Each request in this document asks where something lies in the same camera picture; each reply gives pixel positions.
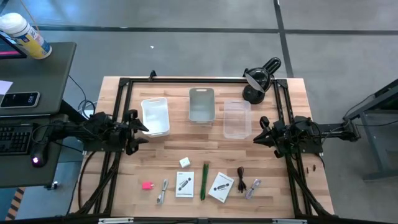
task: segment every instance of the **concrete floor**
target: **concrete floor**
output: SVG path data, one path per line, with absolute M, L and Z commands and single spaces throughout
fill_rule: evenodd
M 272 0 L 24 2 L 41 26 L 278 28 Z M 279 3 L 286 29 L 398 29 L 395 0 Z M 19 1 L 9 1 L 5 12 L 18 12 L 28 18 Z M 283 59 L 279 34 L 42 31 L 42 35 L 49 42 L 78 44 L 70 75 L 93 101 L 105 75 L 148 75 L 155 69 L 162 76 L 240 77 L 246 67 L 262 65 L 271 57 Z M 294 77 L 304 78 L 313 119 L 318 123 L 340 122 L 348 108 L 397 78 L 396 35 L 287 34 L 287 45 Z M 283 66 L 276 76 L 287 76 Z M 77 106 L 83 97 L 68 82 L 64 98 Z M 356 143 L 328 139 L 324 150 L 337 215 L 398 222 L 398 180 L 368 183 L 361 179 L 376 171 L 366 139 Z M 62 161 L 66 163 L 59 165 L 57 177 L 73 183 L 79 159 L 72 151 L 64 152 Z M 65 214 L 72 192 L 73 184 L 65 185 L 59 193 L 28 188 L 17 218 Z M 54 197 L 56 203 L 46 212 L 35 210 L 37 198 L 44 197 Z

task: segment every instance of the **charging cable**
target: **charging cable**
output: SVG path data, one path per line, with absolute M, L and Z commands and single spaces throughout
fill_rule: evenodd
M 261 180 L 256 179 L 253 182 L 253 185 L 251 186 L 251 188 L 246 192 L 246 194 L 244 195 L 244 197 L 246 199 L 250 199 L 253 197 L 254 194 L 254 189 L 258 188 L 258 186 L 261 184 Z
M 163 204 L 164 202 L 164 194 L 166 193 L 167 190 L 167 186 L 169 185 L 169 180 L 164 179 L 163 180 L 163 187 L 162 187 L 162 193 L 160 193 L 160 195 L 157 197 L 156 203 L 158 205 Z

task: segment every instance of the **gray desk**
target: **gray desk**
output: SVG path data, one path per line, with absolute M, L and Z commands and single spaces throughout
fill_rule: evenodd
M 85 120 L 68 103 L 62 100 L 70 67 L 76 50 L 76 43 L 50 43 L 53 50 L 43 60 L 23 59 L 0 60 L 0 80 L 13 82 L 9 93 L 38 91 L 39 104 L 35 108 L 2 109 L 0 117 L 34 114 L 67 114 L 72 121 Z
M 56 115 L 51 118 L 35 119 L 7 119 L 1 123 L 37 123 L 39 125 L 49 124 L 54 120 L 67 121 L 68 116 Z M 41 139 L 45 128 L 38 129 L 35 133 L 37 139 Z M 49 158 L 47 164 L 41 168 L 33 167 L 30 155 L 24 156 L 0 156 L 0 187 L 27 187 L 38 185 L 51 185 L 57 168 L 61 146 L 55 143 L 49 144 Z

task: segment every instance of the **product box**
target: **product box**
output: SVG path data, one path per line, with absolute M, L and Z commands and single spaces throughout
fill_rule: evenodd
M 177 183 L 175 184 L 176 197 L 193 198 L 193 173 L 194 172 L 177 172 Z
M 234 179 L 221 172 L 218 172 L 213 185 L 211 185 L 209 195 L 224 203 L 233 184 Z

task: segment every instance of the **wooden table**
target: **wooden table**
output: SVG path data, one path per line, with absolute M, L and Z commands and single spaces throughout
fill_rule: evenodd
M 120 77 L 104 77 L 99 93 L 97 112 L 113 113 Z M 294 115 L 311 116 L 304 81 L 301 78 L 288 79 Z M 211 87 L 216 95 L 216 121 L 212 126 L 193 125 L 188 120 L 188 91 L 193 87 Z M 245 140 L 226 139 L 223 136 L 223 105 L 228 99 L 242 99 L 243 84 L 225 83 L 135 83 L 132 89 L 130 109 L 136 109 L 142 120 L 141 101 L 149 98 L 166 97 L 169 103 L 170 135 L 148 138 L 150 143 L 140 145 L 137 153 L 123 154 L 119 166 L 118 180 L 113 200 L 112 216 L 129 217 L 220 217 L 220 218 L 288 218 L 294 217 L 292 199 L 285 159 L 277 159 L 274 148 L 253 144 L 253 137 L 261 132 L 259 119 L 267 116 L 270 122 L 278 120 L 275 93 L 267 91 L 265 100 L 251 105 L 252 135 Z M 285 109 L 283 92 L 280 91 Z M 121 120 L 126 88 L 122 96 L 119 118 Z M 96 153 L 89 161 L 82 183 L 83 203 L 91 196 L 100 179 L 103 153 Z M 181 169 L 179 160 L 188 157 L 191 166 Z M 235 179 L 225 203 L 207 195 L 200 200 L 202 167 L 210 163 L 206 192 L 218 172 Z M 325 171 L 319 158 L 303 155 L 304 169 L 310 190 L 324 208 L 333 213 Z M 244 167 L 244 181 L 250 186 L 254 179 L 262 184 L 254 196 L 246 200 L 238 193 L 236 169 Z M 177 171 L 195 171 L 194 198 L 176 198 L 175 180 Z M 163 205 L 156 205 L 164 179 L 169 180 Z M 155 183 L 153 190 L 141 190 L 143 181 Z M 300 208 L 304 211 L 303 197 L 298 190 Z M 73 196 L 71 212 L 77 210 L 77 192 Z

